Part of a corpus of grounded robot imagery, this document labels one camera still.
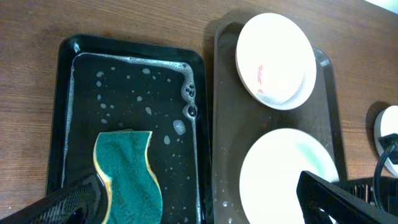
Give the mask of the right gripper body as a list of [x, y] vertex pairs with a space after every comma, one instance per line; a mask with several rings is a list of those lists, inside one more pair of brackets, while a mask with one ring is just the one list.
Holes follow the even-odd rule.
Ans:
[[397, 215], [397, 178], [381, 175], [388, 159], [397, 162], [397, 134], [380, 137], [378, 140], [384, 152], [377, 162], [374, 176], [335, 182], [335, 185], [387, 213]]

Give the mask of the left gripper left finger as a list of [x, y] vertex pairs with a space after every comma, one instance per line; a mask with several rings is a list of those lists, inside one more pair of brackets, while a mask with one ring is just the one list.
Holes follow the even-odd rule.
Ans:
[[1, 219], [1, 223], [101, 223], [107, 202], [105, 186], [92, 174]]

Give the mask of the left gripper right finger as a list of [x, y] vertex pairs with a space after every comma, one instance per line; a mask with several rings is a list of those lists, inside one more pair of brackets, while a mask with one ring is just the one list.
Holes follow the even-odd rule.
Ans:
[[372, 178], [330, 183], [303, 171], [296, 193], [305, 223], [397, 223], [397, 179], [381, 178], [387, 211], [371, 205]]

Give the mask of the green yellow sponge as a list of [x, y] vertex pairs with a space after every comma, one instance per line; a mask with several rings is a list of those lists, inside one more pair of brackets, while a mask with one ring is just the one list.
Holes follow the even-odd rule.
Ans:
[[152, 131], [99, 133], [93, 163], [106, 189], [103, 223], [160, 223], [163, 200], [148, 148]]

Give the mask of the white plate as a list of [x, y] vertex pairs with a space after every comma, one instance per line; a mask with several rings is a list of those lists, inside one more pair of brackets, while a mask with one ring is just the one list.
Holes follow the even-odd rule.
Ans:
[[280, 14], [259, 14], [245, 23], [235, 62], [249, 94], [273, 109], [298, 108], [315, 87], [317, 66], [312, 46], [302, 29]]
[[379, 156], [384, 152], [384, 148], [379, 142], [380, 137], [390, 134], [397, 134], [397, 106], [390, 106], [381, 111], [374, 122], [373, 127], [374, 142]]
[[239, 194], [250, 224], [303, 223], [296, 189], [302, 171], [339, 180], [327, 150], [311, 135], [282, 128], [260, 137], [244, 159]]

